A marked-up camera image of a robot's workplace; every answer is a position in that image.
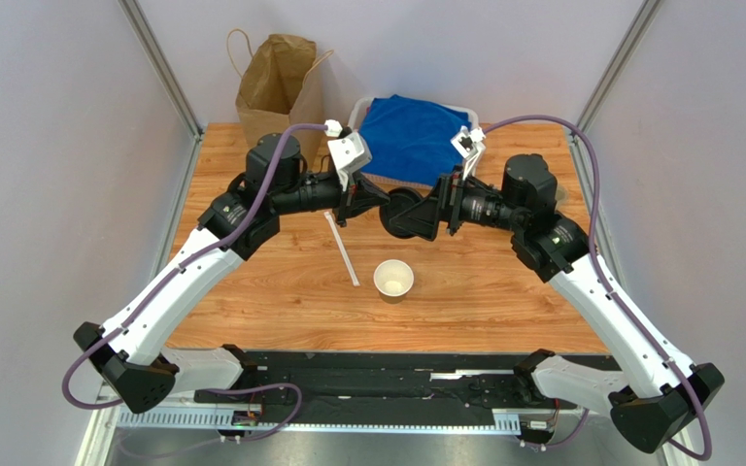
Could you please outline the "aluminium frame rail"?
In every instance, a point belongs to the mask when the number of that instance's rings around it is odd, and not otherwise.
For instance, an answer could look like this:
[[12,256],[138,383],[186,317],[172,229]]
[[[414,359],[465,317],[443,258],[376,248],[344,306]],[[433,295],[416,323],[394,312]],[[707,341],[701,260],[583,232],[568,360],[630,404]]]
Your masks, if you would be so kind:
[[106,428],[195,429],[238,441],[265,432],[506,437],[521,448],[562,449],[604,423],[564,400],[526,400],[511,368],[351,367],[336,355],[251,367],[221,393],[172,394],[141,413],[115,406]]

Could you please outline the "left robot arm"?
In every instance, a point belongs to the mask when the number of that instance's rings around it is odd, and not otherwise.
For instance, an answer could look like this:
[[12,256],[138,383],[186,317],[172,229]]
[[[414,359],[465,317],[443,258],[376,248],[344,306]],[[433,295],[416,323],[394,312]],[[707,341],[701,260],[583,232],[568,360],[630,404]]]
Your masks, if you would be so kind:
[[384,206],[388,195],[360,172],[372,154],[356,131],[329,141],[329,164],[311,172],[297,139],[267,134],[248,151],[243,173],[216,197],[173,259],[123,310],[102,324],[85,322],[74,340],[134,413],[168,396],[230,389],[252,362],[237,347],[168,349],[189,312],[280,231],[284,215],[332,211],[335,221]]

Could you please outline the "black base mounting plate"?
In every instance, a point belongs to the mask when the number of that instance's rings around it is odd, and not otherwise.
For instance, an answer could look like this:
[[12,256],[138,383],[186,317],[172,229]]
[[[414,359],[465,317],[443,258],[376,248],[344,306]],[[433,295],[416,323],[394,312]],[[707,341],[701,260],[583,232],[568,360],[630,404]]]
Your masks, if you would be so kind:
[[495,409],[550,415],[576,409],[561,399],[530,401],[517,394],[514,367],[523,353],[432,353],[255,350],[238,389],[267,391],[221,396],[198,391],[197,403],[244,404],[263,421],[279,421],[303,393],[297,423],[373,426],[480,426]]

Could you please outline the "white wrapped straw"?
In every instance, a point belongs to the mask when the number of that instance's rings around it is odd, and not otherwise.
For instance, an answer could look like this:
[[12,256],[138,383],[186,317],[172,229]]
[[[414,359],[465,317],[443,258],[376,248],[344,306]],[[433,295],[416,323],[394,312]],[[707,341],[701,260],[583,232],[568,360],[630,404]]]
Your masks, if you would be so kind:
[[329,225],[329,228],[330,228],[331,233],[333,235],[334,241],[335,241],[335,243],[337,245],[337,248],[338,248],[338,250],[339,250],[339,252],[340,252],[340,254],[342,256],[343,262],[344,262],[345,267],[346,267],[346,269],[348,271],[348,274],[350,276],[350,279],[351,279],[353,287],[359,287],[360,286],[360,281],[359,281],[358,276],[356,274],[356,270],[355,270],[355,267],[354,267],[354,265],[352,263],[352,260],[350,259],[349,254],[348,254],[348,252],[346,250],[346,247],[344,245],[342,237],[341,237],[341,235],[339,233],[338,224],[336,223],[336,221],[334,220],[334,218],[333,218],[333,216],[332,216],[332,214],[330,212],[324,212],[323,216],[324,216],[324,218],[326,219],[326,221],[327,221],[327,223]]

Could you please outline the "black plastic cup lid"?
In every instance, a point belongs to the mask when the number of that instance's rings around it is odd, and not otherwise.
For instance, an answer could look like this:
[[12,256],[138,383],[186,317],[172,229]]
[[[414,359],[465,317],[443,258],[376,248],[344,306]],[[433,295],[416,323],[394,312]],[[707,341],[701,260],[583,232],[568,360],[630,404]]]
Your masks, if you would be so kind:
[[411,239],[415,235],[391,224],[397,215],[420,203],[423,196],[414,188],[397,187],[389,192],[390,201],[379,209],[379,218],[385,230],[395,238]]

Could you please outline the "brown paper coffee cup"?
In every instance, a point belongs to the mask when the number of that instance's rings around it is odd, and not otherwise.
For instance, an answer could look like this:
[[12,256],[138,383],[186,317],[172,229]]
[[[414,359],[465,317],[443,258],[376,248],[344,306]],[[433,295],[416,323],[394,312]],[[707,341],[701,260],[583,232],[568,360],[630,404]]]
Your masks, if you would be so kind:
[[395,304],[402,301],[415,284],[413,269],[404,261],[389,259],[374,271],[373,282],[383,301]]

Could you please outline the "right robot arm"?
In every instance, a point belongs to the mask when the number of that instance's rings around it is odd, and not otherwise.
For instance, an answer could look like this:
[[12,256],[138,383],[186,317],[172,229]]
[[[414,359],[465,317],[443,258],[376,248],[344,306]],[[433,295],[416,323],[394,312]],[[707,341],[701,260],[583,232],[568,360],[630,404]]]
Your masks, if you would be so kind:
[[724,376],[711,363],[694,364],[641,314],[583,228],[559,212],[557,188],[542,156],[518,154],[500,186],[456,167],[427,195],[396,188],[380,220],[401,239],[432,241],[440,228],[455,233],[465,223],[510,232],[517,258],[581,314],[618,366],[605,372],[540,349],[514,367],[515,399],[560,399],[606,415],[633,447],[653,453],[697,418]]

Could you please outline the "brown paper bag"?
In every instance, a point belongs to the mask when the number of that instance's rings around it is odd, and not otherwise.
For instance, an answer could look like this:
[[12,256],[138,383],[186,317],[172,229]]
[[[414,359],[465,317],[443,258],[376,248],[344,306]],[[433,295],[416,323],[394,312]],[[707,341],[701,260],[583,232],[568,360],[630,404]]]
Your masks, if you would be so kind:
[[269,134],[281,134],[296,124],[322,124],[324,112],[322,66],[333,50],[318,53],[317,44],[291,34],[271,34],[254,50],[240,28],[227,36],[243,37],[250,62],[238,68],[232,46],[226,45],[233,70],[240,78],[235,108],[246,144],[254,147]]

